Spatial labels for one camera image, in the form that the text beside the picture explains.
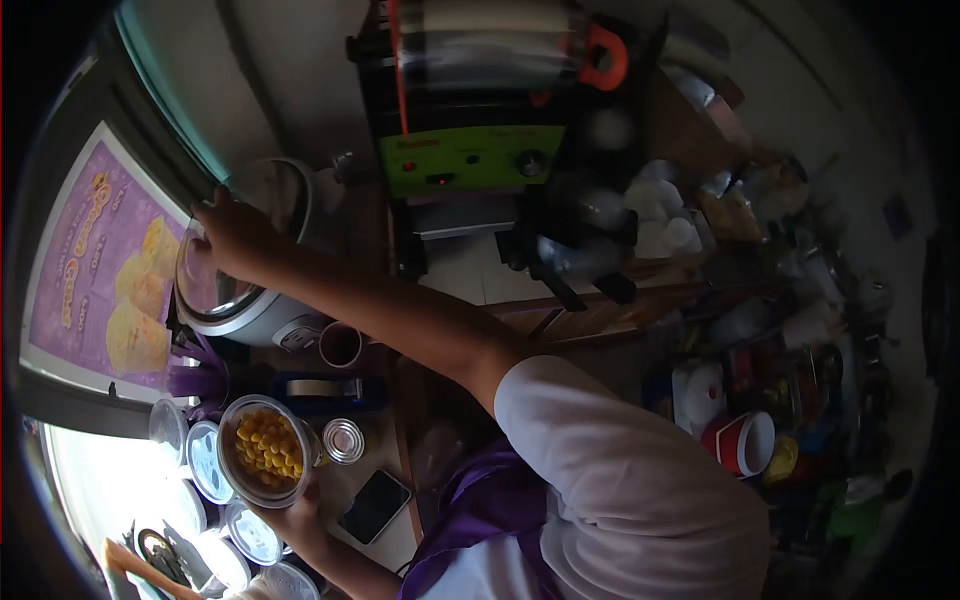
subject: smartphone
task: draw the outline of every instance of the smartphone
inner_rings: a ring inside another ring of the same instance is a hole
[[[409,501],[410,491],[393,475],[379,468],[338,522],[357,541],[367,545],[376,540]]]

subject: knob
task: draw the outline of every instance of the knob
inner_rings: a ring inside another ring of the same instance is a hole
[[[539,150],[524,150],[516,157],[516,169],[523,177],[536,177],[546,169],[546,156]]]

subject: purple apron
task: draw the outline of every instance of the purple apron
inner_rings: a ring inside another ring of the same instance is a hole
[[[461,465],[440,495],[440,518],[410,562],[397,600],[415,600],[446,572],[457,552],[484,540],[513,536],[537,578],[541,600],[563,600],[540,553],[547,484],[506,440]]]

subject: rice cooker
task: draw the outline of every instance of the rice cooker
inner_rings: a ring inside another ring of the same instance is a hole
[[[335,254],[333,213],[343,199],[334,170],[314,173],[291,158],[258,160],[224,181],[233,198],[265,213],[276,230],[291,240]],[[313,308],[240,281],[200,259],[194,239],[204,227],[192,220],[180,242],[174,284],[180,322],[205,336],[223,336],[249,346],[287,350],[317,344],[330,319]]]

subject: purple poster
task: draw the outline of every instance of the purple poster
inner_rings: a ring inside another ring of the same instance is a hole
[[[99,141],[47,245],[30,344],[110,378],[160,387],[183,232]]]

